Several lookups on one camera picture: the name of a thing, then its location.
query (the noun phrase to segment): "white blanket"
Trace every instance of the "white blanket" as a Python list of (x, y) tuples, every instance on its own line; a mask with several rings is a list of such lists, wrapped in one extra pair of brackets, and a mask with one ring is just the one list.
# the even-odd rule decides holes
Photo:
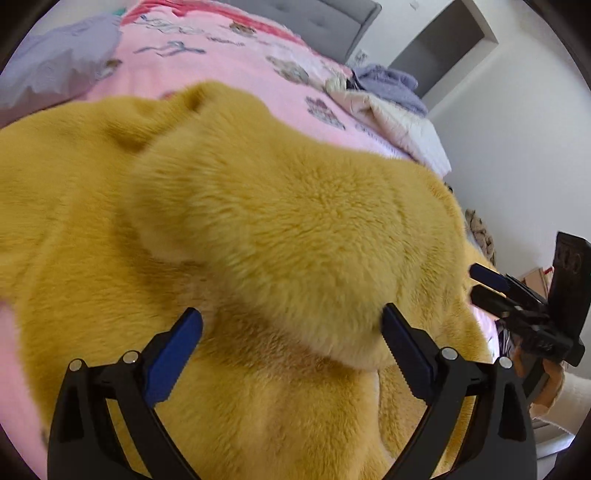
[(347, 90), (346, 79), (341, 74), (329, 79), (324, 89), (343, 110), (441, 178), (452, 170), (435, 127), (426, 118), (373, 93)]

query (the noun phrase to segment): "pink bedsheet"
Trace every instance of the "pink bedsheet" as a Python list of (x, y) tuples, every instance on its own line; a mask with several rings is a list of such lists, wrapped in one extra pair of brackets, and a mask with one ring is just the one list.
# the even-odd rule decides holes
[(12, 310), (0, 300), (0, 425), (33, 472), (46, 480), (47, 451), (41, 438), (41, 421), (17, 348), (18, 332)]
[(121, 43), (101, 80), (83, 98), (162, 98), (218, 80), (259, 97), (278, 119), (317, 140), (409, 158), (345, 113), (322, 92), (347, 68), (275, 22), (206, 0), (144, 1), (122, 21)]

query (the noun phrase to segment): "white wall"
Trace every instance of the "white wall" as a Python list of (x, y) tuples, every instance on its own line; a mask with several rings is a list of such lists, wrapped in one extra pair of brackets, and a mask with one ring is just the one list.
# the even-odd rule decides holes
[[(447, 181), (494, 235), (498, 267), (550, 265), (558, 230), (591, 240), (591, 92), (521, 0), (475, 0), (499, 45), (431, 112)], [(591, 319), (583, 341), (591, 350)], [(591, 353), (582, 373), (591, 377)]]
[(413, 39), (447, 7), (452, 0), (376, 0), (382, 11), (357, 45), (368, 54), (368, 62), (390, 65)]

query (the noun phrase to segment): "lavender towel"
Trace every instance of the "lavender towel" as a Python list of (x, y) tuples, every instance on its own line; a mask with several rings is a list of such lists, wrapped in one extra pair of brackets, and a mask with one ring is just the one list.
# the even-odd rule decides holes
[(425, 104), (414, 94), (418, 86), (417, 79), (409, 73), (389, 70), (382, 65), (372, 63), (353, 69), (353, 75), (362, 90), (373, 93), (388, 102), (397, 103), (417, 115), (428, 114), (429, 110)]
[(120, 22), (103, 14), (27, 35), (0, 75), (0, 128), (92, 87), (119, 44)]

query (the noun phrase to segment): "purple pillow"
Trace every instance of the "purple pillow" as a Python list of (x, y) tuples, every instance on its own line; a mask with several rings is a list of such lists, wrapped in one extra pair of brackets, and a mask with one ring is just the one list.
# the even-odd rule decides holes
[(0, 74), (0, 128), (92, 87), (119, 44), (120, 22), (103, 14), (27, 35)]

